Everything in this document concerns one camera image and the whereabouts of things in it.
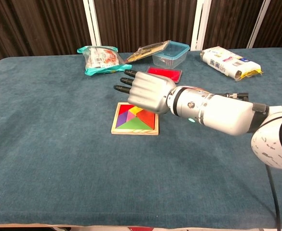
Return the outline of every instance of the yellow tangram piece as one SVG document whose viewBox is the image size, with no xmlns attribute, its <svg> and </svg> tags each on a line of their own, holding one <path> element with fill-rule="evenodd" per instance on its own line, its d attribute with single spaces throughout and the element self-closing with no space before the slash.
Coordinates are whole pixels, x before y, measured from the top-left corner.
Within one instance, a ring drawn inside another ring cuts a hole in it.
<svg viewBox="0 0 282 231">
<path fill-rule="evenodd" d="M 142 111 L 142 108 L 139 108 L 139 107 L 137 107 L 137 106 L 134 106 L 133 108 L 130 108 L 130 109 L 129 109 L 129 112 L 131 112 L 131 113 L 134 114 L 135 116 L 136 116 L 136 114 L 137 114 L 138 112 L 140 112 L 140 111 Z"/>
</svg>

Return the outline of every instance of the black cable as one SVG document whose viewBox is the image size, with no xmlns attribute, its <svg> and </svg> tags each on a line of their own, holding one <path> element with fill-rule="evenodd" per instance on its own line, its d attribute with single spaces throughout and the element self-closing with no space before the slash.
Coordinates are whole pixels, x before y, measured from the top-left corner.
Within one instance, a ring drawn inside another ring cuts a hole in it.
<svg viewBox="0 0 282 231">
<path fill-rule="evenodd" d="M 278 198 L 277 198 L 277 194 L 275 190 L 274 180 L 271 175 L 270 167 L 268 165 L 265 165 L 265 166 L 266 166 L 267 176 L 268 176 L 269 183 L 270 183 L 272 198 L 274 199 L 274 203 L 275 203 L 277 231 L 281 231 L 280 210 L 279 210 L 279 204 L 278 204 Z"/>
</svg>

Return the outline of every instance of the dark brown curtain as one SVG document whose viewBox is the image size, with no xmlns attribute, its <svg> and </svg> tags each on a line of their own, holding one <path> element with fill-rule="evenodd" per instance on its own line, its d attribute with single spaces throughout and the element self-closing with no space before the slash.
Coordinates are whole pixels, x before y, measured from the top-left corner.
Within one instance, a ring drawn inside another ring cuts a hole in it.
<svg viewBox="0 0 282 231">
<path fill-rule="evenodd" d="M 212 0 L 203 49 L 246 48 L 263 0 Z"/>
<path fill-rule="evenodd" d="M 76 54 L 90 44 L 82 0 L 0 0 L 0 59 Z"/>
<path fill-rule="evenodd" d="M 271 0 L 253 47 L 282 47 L 282 0 Z"/>
<path fill-rule="evenodd" d="M 95 0 L 102 45 L 134 52 L 155 42 L 191 44 L 197 0 Z"/>
</svg>

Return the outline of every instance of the teal snack package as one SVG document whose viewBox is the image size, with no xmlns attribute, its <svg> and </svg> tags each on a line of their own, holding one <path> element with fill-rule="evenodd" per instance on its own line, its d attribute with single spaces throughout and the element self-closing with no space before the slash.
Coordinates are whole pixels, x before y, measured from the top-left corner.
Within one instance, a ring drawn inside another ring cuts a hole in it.
<svg viewBox="0 0 282 231">
<path fill-rule="evenodd" d="M 92 76 L 98 73 L 113 73 L 131 69 L 118 55 L 118 49 L 111 46 L 85 46 L 77 49 L 77 53 L 83 54 L 86 66 L 85 74 Z"/>
</svg>

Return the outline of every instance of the purple tangram piece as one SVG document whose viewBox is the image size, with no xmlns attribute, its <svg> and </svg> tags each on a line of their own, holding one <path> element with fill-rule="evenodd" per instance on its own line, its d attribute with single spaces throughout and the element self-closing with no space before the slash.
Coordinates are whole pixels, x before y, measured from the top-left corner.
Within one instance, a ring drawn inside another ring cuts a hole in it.
<svg viewBox="0 0 282 231">
<path fill-rule="evenodd" d="M 117 117 L 117 123 L 116 123 L 116 127 L 118 128 L 120 125 L 126 123 L 126 120 L 127 120 L 127 115 L 128 115 L 128 111 L 120 114 L 118 117 Z"/>
</svg>

